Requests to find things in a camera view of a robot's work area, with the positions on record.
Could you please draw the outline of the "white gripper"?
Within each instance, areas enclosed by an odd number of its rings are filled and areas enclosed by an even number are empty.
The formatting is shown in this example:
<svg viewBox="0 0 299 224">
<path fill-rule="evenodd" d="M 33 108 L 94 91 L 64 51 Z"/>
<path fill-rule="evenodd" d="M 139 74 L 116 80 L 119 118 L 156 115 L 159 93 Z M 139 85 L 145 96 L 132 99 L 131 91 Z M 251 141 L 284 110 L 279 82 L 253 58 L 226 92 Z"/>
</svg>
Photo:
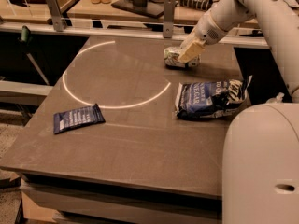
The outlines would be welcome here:
<svg viewBox="0 0 299 224">
<path fill-rule="evenodd" d="M 223 31 L 212 18 L 211 10 L 206 12 L 197 22 L 191 32 L 192 37 L 187 38 L 179 46 L 178 61 L 187 63 L 205 49 L 205 44 L 213 45 L 218 43 L 227 32 Z"/>
</svg>

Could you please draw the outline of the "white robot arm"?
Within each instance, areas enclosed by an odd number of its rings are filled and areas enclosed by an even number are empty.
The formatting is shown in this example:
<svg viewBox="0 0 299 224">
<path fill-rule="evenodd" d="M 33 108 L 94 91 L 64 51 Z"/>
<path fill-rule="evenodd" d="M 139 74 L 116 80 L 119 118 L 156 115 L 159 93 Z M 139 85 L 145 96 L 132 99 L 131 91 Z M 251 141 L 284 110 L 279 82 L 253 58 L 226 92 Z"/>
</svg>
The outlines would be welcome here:
<svg viewBox="0 0 299 224">
<path fill-rule="evenodd" d="M 182 43 L 186 63 L 237 24 L 257 20 L 292 99 L 232 121 L 222 159 L 222 224 L 299 224 L 299 16 L 284 0 L 220 0 Z"/>
</svg>

